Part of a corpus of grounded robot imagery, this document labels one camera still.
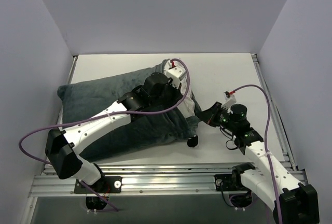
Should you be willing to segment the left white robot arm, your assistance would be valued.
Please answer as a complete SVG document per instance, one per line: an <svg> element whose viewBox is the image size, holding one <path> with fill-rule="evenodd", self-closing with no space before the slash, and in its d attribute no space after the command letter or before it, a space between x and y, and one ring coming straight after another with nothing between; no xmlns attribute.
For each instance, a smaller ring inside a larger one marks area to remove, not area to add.
<svg viewBox="0 0 332 224"><path fill-rule="evenodd" d="M181 77L173 72L152 73L143 85L125 93L99 114L61 131L48 133L45 154L60 179L75 177L92 192L105 185L101 169L80 156L85 148L110 133L140 118L154 107L169 108L181 100Z"/></svg>

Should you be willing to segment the zebra and grey pillowcase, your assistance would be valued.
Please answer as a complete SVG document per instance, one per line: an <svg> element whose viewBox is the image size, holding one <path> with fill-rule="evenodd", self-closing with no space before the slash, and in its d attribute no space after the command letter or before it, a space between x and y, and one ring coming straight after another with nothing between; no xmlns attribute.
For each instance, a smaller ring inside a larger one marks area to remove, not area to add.
<svg viewBox="0 0 332 224"><path fill-rule="evenodd" d="M154 67L58 87L63 123L82 121L103 113L125 93L143 84L152 73L165 72L168 65L168 61L164 60ZM192 91L188 92L182 105L189 110L188 114L176 108L165 114L142 115L133 123L121 126L93 142L80 156L88 161L97 161L174 141L186 141L197 133L200 120L196 114L201 112L201 107Z"/></svg>

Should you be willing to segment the white pillow insert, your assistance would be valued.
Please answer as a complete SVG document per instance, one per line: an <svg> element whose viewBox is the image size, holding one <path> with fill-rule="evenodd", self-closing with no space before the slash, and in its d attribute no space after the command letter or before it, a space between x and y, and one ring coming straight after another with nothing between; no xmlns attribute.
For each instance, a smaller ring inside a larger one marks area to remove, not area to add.
<svg viewBox="0 0 332 224"><path fill-rule="evenodd" d="M189 91L187 92L185 99L177 107L184 118L195 116L196 113L200 111L199 104L195 99L191 86L188 85L187 78L184 78L181 80L181 94L184 95L187 89L189 89Z"/></svg>

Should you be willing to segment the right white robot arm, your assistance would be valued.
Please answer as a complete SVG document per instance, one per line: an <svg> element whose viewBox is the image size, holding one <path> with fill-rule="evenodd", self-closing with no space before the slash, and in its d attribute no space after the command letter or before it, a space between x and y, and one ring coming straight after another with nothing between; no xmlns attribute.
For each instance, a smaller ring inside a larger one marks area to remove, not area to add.
<svg viewBox="0 0 332 224"><path fill-rule="evenodd" d="M255 193L271 209L276 223L319 223L317 191L301 183L266 149L246 114L244 105L234 104L227 109L219 102L197 114L207 125L228 131L236 147L250 160L233 167L232 186Z"/></svg>

